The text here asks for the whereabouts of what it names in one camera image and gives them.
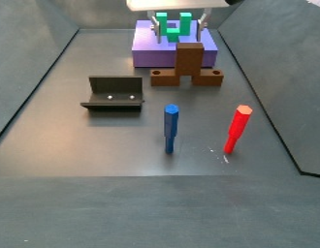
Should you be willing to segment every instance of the purple block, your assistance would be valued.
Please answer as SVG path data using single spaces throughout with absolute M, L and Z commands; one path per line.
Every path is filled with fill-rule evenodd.
M 179 20 L 168 20 L 170 26 L 179 26 Z M 135 67 L 175 67 L 176 43 L 168 43 L 167 36 L 156 43 L 149 20 L 137 20 L 133 37 L 133 66 Z M 196 43 L 196 20 L 191 21 L 190 36 L 179 36 L 180 43 Z M 200 42 L 204 46 L 203 67 L 214 67 L 218 47 L 207 28 L 202 31 Z

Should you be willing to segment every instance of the green block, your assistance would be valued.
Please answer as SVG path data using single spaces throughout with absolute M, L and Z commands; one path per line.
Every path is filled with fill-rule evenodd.
M 191 13 L 179 13 L 179 34 L 190 35 L 191 30 Z
M 155 17 L 160 24 L 160 34 L 161 36 L 165 36 L 167 35 L 167 13 L 159 12 L 155 14 Z
M 179 28 L 167 28 L 167 39 L 170 43 L 179 42 Z
M 192 19 L 191 13 L 179 13 L 179 21 L 184 21 L 184 20 L 191 21 L 191 19 Z

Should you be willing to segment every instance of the gray wall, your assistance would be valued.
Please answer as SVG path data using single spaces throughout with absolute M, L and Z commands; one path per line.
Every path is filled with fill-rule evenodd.
M 137 19 L 147 19 L 145 12 L 131 12 L 125 0 L 50 0 L 72 18 L 80 28 L 135 28 Z M 236 9 L 238 4 L 214 9 L 210 28 L 218 28 Z M 187 10 L 199 18 L 203 10 Z M 168 11 L 170 19 L 179 18 L 179 12 Z
M 46 0 L 0 0 L 0 134 L 76 31 Z
M 299 169 L 320 174 L 320 8 L 246 0 L 219 32 Z

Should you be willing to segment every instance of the red peg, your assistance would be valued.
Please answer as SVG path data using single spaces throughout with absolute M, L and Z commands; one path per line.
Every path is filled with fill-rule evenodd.
M 240 105 L 236 108 L 235 115 L 234 115 L 230 128 L 228 128 L 228 132 L 227 132 L 228 137 L 227 137 L 226 145 L 223 148 L 224 153 L 232 152 L 236 140 L 240 138 L 243 134 L 251 113 L 253 113 L 253 110 L 246 105 Z

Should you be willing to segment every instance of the brown block with holes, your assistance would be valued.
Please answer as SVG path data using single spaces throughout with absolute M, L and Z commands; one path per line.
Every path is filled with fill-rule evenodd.
M 204 47 L 202 43 L 176 44 L 176 76 L 199 76 Z
M 200 76 L 191 77 L 192 84 L 198 86 L 220 86 L 222 80 L 222 71 L 214 69 L 202 69 Z
M 151 86 L 179 86 L 174 69 L 151 70 Z

